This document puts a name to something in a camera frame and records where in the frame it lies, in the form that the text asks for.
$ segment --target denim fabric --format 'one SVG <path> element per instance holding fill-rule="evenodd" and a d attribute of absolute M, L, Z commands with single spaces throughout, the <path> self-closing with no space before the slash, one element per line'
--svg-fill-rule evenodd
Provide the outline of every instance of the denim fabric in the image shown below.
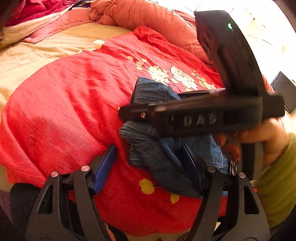
<path fill-rule="evenodd" d="M 180 99 L 179 96 L 162 83 L 139 77 L 131 98 L 131 103 L 144 104 Z M 120 135 L 130 143 L 129 163 L 135 167 L 147 167 L 162 187 L 178 195 L 201 198 L 193 189 L 191 182 L 176 157 L 183 144 L 187 144 L 194 155 L 203 158 L 207 165 L 228 173 L 228 160 L 212 135 L 189 138 L 159 138 L 157 131 L 148 123 L 126 122 Z"/>

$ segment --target green sleeve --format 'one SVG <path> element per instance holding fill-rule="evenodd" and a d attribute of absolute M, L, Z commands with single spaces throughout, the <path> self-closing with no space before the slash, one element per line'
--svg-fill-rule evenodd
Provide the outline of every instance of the green sleeve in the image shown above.
<path fill-rule="evenodd" d="M 287 150 L 257 182 L 257 192 L 269 227 L 287 219 L 296 203 L 296 135 Z"/>

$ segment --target beige bed sheet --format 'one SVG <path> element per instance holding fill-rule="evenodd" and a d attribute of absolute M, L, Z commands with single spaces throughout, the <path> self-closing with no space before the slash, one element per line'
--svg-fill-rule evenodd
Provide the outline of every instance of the beige bed sheet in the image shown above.
<path fill-rule="evenodd" d="M 11 94 L 41 67 L 83 50 L 97 39 L 123 35 L 130 30 L 86 23 L 66 29 L 37 44 L 18 42 L 0 51 L 0 113 Z M 0 189 L 10 191 L 6 171 L 0 165 Z"/>

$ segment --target metal pin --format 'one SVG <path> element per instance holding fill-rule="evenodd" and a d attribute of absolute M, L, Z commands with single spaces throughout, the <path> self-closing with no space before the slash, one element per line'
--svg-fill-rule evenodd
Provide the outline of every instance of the metal pin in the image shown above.
<path fill-rule="evenodd" d="M 240 172 L 240 173 L 239 173 L 239 177 L 240 177 L 240 178 L 245 178 L 245 177 L 246 177 L 246 174 L 244 174 L 243 172 Z"/>
<path fill-rule="evenodd" d="M 59 173 L 58 173 L 57 171 L 54 171 L 54 172 L 52 172 L 50 175 L 51 175 L 52 177 L 56 177 L 58 174 L 59 174 Z"/>
<path fill-rule="evenodd" d="M 85 165 L 81 168 L 81 171 L 87 172 L 89 170 L 89 166 Z"/>
<path fill-rule="evenodd" d="M 142 113 L 141 113 L 141 118 L 142 118 L 142 119 L 145 119 L 145 118 L 146 118 L 146 113 L 145 113 L 145 112 L 142 112 Z"/>
<path fill-rule="evenodd" d="M 215 172 L 215 171 L 216 171 L 216 168 L 214 168 L 214 167 L 212 167 L 212 166 L 209 166 L 209 167 L 207 168 L 207 170 L 208 170 L 209 172 Z"/>

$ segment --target folded blue jeans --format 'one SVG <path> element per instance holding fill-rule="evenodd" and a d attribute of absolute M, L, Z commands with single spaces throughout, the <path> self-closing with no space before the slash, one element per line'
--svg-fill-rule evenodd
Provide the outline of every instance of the folded blue jeans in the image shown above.
<path fill-rule="evenodd" d="M 180 99 L 171 87 L 139 77 L 131 103 L 145 104 Z M 212 135 L 187 138 L 159 138 L 148 123 L 128 121 L 120 129 L 120 136 L 130 143 L 129 164 L 145 167 L 159 184 L 171 193 L 201 198 L 192 187 L 187 173 L 175 154 L 187 144 L 192 153 L 214 166 L 222 173 L 229 173 L 229 163 Z"/>

